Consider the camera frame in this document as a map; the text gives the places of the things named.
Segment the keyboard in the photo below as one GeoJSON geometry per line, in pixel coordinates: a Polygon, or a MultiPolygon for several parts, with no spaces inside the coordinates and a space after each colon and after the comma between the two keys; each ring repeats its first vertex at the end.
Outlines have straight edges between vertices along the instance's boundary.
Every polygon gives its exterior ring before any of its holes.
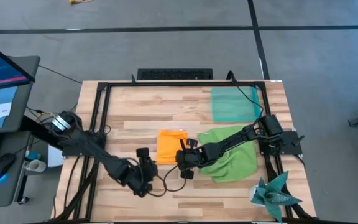
{"type": "Polygon", "coordinates": [[[138,69],[138,80],[212,80],[212,69],[138,69]]]}

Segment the wooden table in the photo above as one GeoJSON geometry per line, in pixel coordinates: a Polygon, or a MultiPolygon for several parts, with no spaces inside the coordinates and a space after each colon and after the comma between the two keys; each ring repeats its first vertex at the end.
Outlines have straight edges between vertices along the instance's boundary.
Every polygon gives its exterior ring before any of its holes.
{"type": "MultiPolygon", "coordinates": [[[[271,81],[265,83],[272,114],[277,116],[284,129],[293,129],[283,83],[271,81]]],[[[84,129],[89,129],[90,126],[97,84],[97,81],[83,82],[76,113],[81,117],[84,129]]],[[[259,101],[263,105],[261,94],[259,94],[259,101]]],[[[106,143],[106,150],[110,154],[136,158],[137,148],[148,147],[150,156],[154,159],[157,134],[161,129],[183,129],[189,133],[189,138],[196,139],[198,133],[211,128],[248,123],[214,123],[211,115],[211,87],[163,86],[112,88],[106,124],[112,128],[106,143]]],[[[264,207],[256,207],[249,202],[249,189],[258,183],[260,177],[267,181],[264,158],[259,153],[257,155],[258,169],[250,177],[237,182],[215,184],[210,177],[199,174],[195,169],[195,178],[188,180],[183,190],[167,192],[160,198],[151,195],[140,198],[133,195],[131,189],[118,185],[108,176],[103,165],[100,165],[91,221],[273,220],[264,207]]],[[[63,210],[68,177],[74,161],[75,158],[70,157],[65,159],[63,164],[56,195],[57,214],[63,210]]],[[[289,191],[303,201],[300,205],[307,213],[315,216],[302,163],[295,156],[282,156],[282,163],[284,170],[290,171],[287,182],[289,191]]],[[[68,202],[78,188],[81,166],[82,159],[74,170],[68,202]]],[[[158,166],[158,172],[160,175],[165,175],[172,167],[158,166]]],[[[160,180],[155,179],[152,184],[156,193],[162,191],[160,180]]],[[[177,189],[182,184],[183,179],[180,178],[178,170],[168,176],[169,188],[177,189]]],[[[80,217],[85,216],[87,198],[86,192],[80,217]]]]}

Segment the artificial plant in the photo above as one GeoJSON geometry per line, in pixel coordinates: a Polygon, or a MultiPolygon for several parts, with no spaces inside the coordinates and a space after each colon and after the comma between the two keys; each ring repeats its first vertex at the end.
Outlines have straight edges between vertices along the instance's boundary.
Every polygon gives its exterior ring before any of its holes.
{"type": "Polygon", "coordinates": [[[251,202],[259,205],[265,205],[267,211],[280,223],[282,223],[282,214],[279,205],[294,205],[302,202],[289,194],[281,192],[285,182],[288,179],[288,171],[274,178],[270,183],[265,184],[260,178],[258,187],[256,188],[254,198],[251,202]]]}

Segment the computer mouse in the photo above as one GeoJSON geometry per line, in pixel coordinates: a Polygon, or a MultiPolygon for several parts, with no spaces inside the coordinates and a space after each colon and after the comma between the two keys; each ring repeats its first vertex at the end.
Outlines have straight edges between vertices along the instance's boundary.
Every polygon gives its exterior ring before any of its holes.
{"type": "Polygon", "coordinates": [[[6,172],[9,170],[9,168],[12,166],[16,159],[16,156],[11,153],[3,154],[0,157],[0,178],[6,174],[6,172]]]}

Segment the green towel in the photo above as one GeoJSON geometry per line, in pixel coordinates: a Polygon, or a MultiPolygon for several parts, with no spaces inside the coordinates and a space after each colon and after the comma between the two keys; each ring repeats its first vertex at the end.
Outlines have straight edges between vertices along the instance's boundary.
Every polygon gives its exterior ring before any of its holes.
{"type": "MultiPolygon", "coordinates": [[[[214,128],[198,135],[201,144],[219,142],[239,132],[243,126],[214,128]]],[[[213,165],[200,169],[200,173],[211,176],[216,183],[241,180],[257,170],[254,142],[246,142],[223,154],[213,165]]]]}

